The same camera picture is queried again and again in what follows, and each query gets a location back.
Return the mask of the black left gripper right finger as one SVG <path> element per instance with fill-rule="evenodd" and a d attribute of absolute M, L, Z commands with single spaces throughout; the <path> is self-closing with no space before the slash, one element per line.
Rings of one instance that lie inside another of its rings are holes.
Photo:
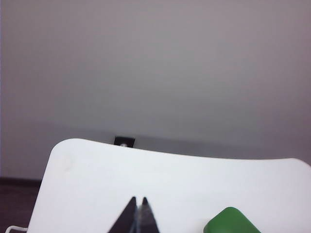
<path fill-rule="evenodd" d="M 153 211 L 146 197 L 138 208 L 138 233 L 160 233 Z"/>

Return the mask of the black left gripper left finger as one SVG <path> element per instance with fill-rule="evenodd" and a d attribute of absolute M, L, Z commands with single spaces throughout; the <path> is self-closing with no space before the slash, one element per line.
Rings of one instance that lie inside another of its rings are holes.
<path fill-rule="evenodd" d="M 132 197 L 108 233 L 135 233 L 137 231 L 137 202 Z"/>

